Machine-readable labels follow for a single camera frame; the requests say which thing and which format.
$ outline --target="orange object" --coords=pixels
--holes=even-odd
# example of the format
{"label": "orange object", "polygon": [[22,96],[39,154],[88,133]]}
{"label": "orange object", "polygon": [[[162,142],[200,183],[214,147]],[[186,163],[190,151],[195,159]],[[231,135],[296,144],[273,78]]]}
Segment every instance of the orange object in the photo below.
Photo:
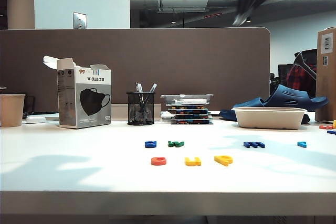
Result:
{"label": "orange object", "polygon": [[165,157],[153,157],[151,159],[152,165],[165,165],[167,163],[167,160]]}
{"label": "orange object", "polygon": [[333,129],[332,125],[320,125],[319,128],[324,129],[324,130],[332,130]]}

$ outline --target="plastic container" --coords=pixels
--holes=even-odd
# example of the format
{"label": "plastic container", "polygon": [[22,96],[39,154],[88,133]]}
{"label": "plastic container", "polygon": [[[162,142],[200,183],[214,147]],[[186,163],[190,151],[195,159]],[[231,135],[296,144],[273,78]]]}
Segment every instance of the plastic container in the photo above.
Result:
{"label": "plastic container", "polygon": [[232,108],[240,127],[259,129],[297,130],[305,109],[299,108],[266,108],[237,107]]}
{"label": "plastic container", "polygon": [[128,124],[154,124],[154,95],[148,92],[127,92],[128,95]]}
{"label": "plastic container", "polygon": [[166,106],[173,105],[206,105],[210,103],[213,94],[163,94]]}

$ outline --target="slipper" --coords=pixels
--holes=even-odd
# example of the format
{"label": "slipper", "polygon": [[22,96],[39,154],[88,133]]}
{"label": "slipper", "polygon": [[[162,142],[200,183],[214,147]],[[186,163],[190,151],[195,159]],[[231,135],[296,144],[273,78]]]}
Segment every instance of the slipper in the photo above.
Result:
{"label": "slipper", "polygon": [[[311,98],[308,96],[306,91],[287,88],[279,84],[273,94],[266,101],[263,101],[261,98],[254,98],[247,102],[235,104],[233,107],[287,107],[314,111],[327,103],[327,97]],[[219,115],[226,120],[237,121],[234,110],[221,110]]]}
{"label": "slipper", "polygon": [[306,91],[287,88],[279,84],[278,88],[263,104],[264,107],[301,108],[314,111],[327,103],[327,97],[311,98]]}

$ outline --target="black mesh pen cup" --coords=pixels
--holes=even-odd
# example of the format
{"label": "black mesh pen cup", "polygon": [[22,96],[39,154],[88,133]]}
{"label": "black mesh pen cup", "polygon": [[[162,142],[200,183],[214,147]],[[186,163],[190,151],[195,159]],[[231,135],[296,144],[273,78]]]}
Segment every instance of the black mesh pen cup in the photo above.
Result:
{"label": "black mesh pen cup", "polygon": [[154,123],[154,95],[148,92],[127,92],[129,125],[150,125]]}

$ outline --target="beige cup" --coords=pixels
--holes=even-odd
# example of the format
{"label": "beige cup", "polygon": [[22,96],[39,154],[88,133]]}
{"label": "beige cup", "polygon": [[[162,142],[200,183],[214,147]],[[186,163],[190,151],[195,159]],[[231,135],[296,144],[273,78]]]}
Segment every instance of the beige cup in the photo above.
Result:
{"label": "beige cup", "polygon": [[24,94],[0,94],[0,126],[16,127],[22,124]]}

